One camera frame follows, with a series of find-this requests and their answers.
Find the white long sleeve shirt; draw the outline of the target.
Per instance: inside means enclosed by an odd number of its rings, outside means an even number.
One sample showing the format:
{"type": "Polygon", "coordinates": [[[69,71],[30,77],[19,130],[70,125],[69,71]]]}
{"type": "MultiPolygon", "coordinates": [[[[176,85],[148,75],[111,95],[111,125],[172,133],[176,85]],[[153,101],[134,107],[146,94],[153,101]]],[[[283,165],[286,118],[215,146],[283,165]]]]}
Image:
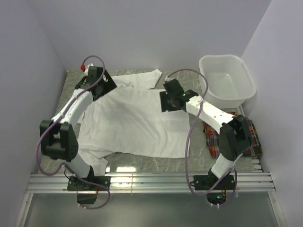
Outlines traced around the white long sleeve shirt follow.
{"type": "Polygon", "coordinates": [[[78,119],[79,155],[96,175],[106,170],[106,156],[184,158],[189,117],[163,112],[156,84],[161,71],[114,76],[117,87],[90,104],[78,119]]]}

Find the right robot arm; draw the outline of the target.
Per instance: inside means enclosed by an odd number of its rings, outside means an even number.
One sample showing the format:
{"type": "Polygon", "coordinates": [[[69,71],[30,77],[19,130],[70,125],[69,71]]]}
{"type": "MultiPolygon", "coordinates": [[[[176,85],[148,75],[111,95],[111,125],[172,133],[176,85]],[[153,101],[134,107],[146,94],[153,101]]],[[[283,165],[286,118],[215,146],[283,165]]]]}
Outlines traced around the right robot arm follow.
{"type": "Polygon", "coordinates": [[[176,79],[165,82],[164,89],[160,92],[162,112],[183,110],[201,119],[219,134],[220,154],[210,169],[208,182],[214,189],[221,188],[225,184],[224,175],[252,145],[246,118],[220,110],[193,90],[184,91],[176,79]]]}

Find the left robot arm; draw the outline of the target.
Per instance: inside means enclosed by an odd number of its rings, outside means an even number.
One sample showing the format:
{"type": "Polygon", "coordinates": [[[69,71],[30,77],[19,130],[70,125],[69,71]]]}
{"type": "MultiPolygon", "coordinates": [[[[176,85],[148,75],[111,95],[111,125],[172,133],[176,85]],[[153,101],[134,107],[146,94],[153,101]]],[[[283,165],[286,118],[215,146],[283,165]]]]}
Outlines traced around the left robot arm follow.
{"type": "Polygon", "coordinates": [[[88,66],[65,106],[51,120],[43,120],[39,126],[40,139],[36,149],[40,149],[42,155],[59,161],[59,166],[65,165],[70,169],[79,177],[78,183],[84,190],[91,190],[96,179],[93,168],[78,154],[74,127],[90,104],[116,87],[105,68],[88,66]]]}

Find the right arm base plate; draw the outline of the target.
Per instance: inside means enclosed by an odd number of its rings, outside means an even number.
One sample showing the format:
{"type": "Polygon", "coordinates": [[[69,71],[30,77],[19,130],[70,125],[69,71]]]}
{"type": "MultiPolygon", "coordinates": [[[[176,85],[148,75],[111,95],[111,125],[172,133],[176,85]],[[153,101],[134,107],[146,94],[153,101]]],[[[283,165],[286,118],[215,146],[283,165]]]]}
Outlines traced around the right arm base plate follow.
{"type": "MultiPolygon", "coordinates": [[[[207,191],[216,183],[217,178],[210,178],[207,175],[194,175],[193,181],[190,185],[194,187],[196,191],[207,191]]],[[[236,180],[233,175],[227,175],[224,177],[215,187],[214,190],[233,190],[236,180]]]]}

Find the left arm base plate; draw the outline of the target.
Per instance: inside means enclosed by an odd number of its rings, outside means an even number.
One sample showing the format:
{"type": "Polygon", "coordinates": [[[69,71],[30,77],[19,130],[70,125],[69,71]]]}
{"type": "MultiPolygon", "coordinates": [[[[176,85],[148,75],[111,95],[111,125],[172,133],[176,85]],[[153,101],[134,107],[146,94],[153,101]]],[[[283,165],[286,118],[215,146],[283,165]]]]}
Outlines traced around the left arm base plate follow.
{"type": "Polygon", "coordinates": [[[67,191],[84,192],[84,191],[106,191],[109,189],[111,182],[110,176],[95,176],[92,182],[84,179],[78,179],[75,176],[69,177],[67,191]]]}

